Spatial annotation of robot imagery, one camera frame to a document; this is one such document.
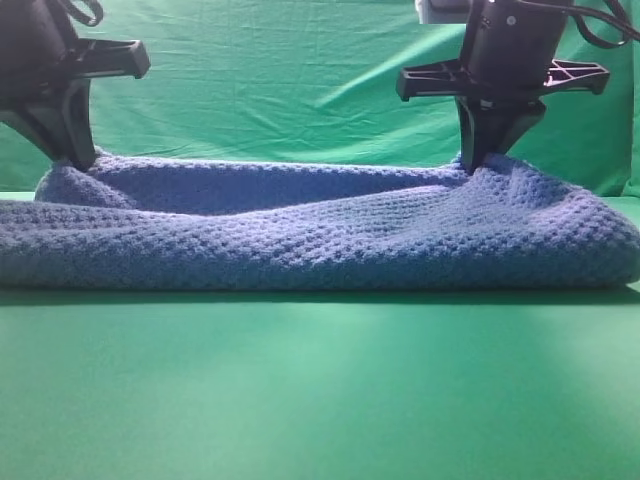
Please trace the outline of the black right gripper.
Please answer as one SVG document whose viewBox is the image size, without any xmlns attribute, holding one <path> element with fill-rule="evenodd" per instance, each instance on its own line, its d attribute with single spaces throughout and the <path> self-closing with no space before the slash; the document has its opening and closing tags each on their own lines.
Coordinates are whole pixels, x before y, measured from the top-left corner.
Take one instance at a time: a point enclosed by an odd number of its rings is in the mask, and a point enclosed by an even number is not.
<svg viewBox="0 0 640 480">
<path fill-rule="evenodd" d="M 140 40 L 80 36 L 73 23 L 104 18 L 97 1 L 88 12 L 72 1 L 1 3 L 1 122 L 52 162 L 89 170 L 96 160 L 90 122 L 91 81 L 143 78 L 150 58 Z"/>
</svg>

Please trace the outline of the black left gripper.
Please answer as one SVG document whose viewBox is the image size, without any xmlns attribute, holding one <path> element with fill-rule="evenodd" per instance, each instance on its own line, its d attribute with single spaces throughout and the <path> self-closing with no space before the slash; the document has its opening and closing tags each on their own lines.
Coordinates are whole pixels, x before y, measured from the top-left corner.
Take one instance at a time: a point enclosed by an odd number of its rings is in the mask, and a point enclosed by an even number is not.
<svg viewBox="0 0 640 480">
<path fill-rule="evenodd" d="M 571 1 L 474 1 L 459 56 L 399 73 L 396 92 L 454 97 L 462 165 L 469 174 L 493 153 L 507 153 L 545 115 L 540 97 L 564 91 L 603 93 L 610 72 L 597 63 L 555 57 Z M 524 102 L 495 108 L 489 102 Z"/>
</svg>

